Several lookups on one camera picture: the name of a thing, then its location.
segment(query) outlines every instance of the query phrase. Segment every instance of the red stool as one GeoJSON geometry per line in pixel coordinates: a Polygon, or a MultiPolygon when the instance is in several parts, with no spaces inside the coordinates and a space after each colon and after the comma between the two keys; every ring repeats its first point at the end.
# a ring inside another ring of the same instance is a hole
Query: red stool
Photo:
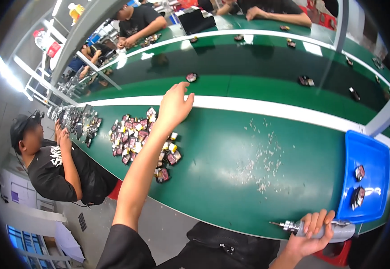
{"type": "Polygon", "coordinates": [[[119,197],[119,191],[121,186],[122,186],[122,180],[118,180],[114,190],[112,191],[112,193],[108,195],[108,197],[110,199],[117,200],[117,197],[119,197]]]}
{"type": "Polygon", "coordinates": [[[303,7],[303,6],[299,6],[301,8],[301,10],[307,15],[307,8],[306,7],[303,7]]]}
{"type": "Polygon", "coordinates": [[[347,266],[347,256],[349,254],[350,245],[352,244],[351,240],[344,241],[342,248],[337,247],[333,250],[334,256],[327,256],[323,254],[323,250],[313,253],[313,256],[326,261],[329,264],[338,267],[347,266]]]}

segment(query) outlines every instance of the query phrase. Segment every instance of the person's right hand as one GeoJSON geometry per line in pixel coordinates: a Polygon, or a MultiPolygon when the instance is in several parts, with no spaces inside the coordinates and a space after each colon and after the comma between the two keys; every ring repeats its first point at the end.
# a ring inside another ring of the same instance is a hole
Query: person's right hand
{"type": "Polygon", "coordinates": [[[326,209],[322,209],[319,213],[308,213],[301,219],[304,221],[304,232],[306,233],[306,236],[300,237],[291,234],[284,252],[286,252],[291,257],[301,259],[317,251],[323,250],[334,235],[331,226],[331,221],[333,220],[334,216],[334,210],[331,210],[327,214],[326,209]],[[322,236],[321,239],[312,239],[311,236],[313,234],[317,234],[324,224],[324,236],[322,236]]]}
{"type": "Polygon", "coordinates": [[[55,122],[55,134],[56,134],[56,142],[59,145],[59,139],[60,139],[60,134],[62,132],[62,127],[59,124],[59,119],[55,122]]]}
{"type": "Polygon", "coordinates": [[[189,94],[185,101],[184,96],[185,92],[188,91],[187,86],[189,86],[189,83],[183,81],[174,84],[160,102],[158,120],[155,126],[160,125],[158,128],[164,130],[167,134],[170,134],[179,123],[186,119],[192,110],[195,94],[189,94]]]}
{"type": "Polygon", "coordinates": [[[125,40],[119,39],[116,46],[118,49],[122,50],[125,47],[125,40]]]}
{"type": "Polygon", "coordinates": [[[60,141],[61,153],[71,154],[72,143],[71,143],[71,139],[69,139],[69,133],[67,128],[62,130],[59,141],[60,141]]]}

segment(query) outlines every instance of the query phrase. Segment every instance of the person's left hand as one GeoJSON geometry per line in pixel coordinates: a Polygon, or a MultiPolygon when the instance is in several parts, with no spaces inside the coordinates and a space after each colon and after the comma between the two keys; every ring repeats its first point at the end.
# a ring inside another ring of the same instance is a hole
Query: person's left hand
{"type": "Polygon", "coordinates": [[[334,216],[334,210],[331,210],[327,214],[326,209],[322,209],[319,213],[308,213],[301,219],[301,221],[304,222],[304,232],[306,233],[306,236],[302,237],[291,234],[284,252],[288,253],[291,257],[301,259],[317,251],[323,250],[334,235],[331,226],[331,221],[334,216]],[[312,239],[311,236],[317,234],[324,224],[324,236],[322,236],[321,239],[312,239]]]}
{"type": "Polygon", "coordinates": [[[123,47],[125,48],[131,48],[135,45],[135,42],[137,42],[138,38],[136,35],[131,35],[127,39],[123,40],[123,47]]]}
{"type": "Polygon", "coordinates": [[[81,73],[80,73],[80,79],[84,78],[84,76],[86,76],[87,74],[87,69],[83,70],[81,73]]]}
{"type": "Polygon", "coordinates": [[[255,17],[257,15],[259,15],[261,13],[262,9],[258,8],[258,7],[251,7],[247,10],[247,14],[246,14],[246,19],[248,21],[251,21],[253,19],[255,19],[255,17]]]}

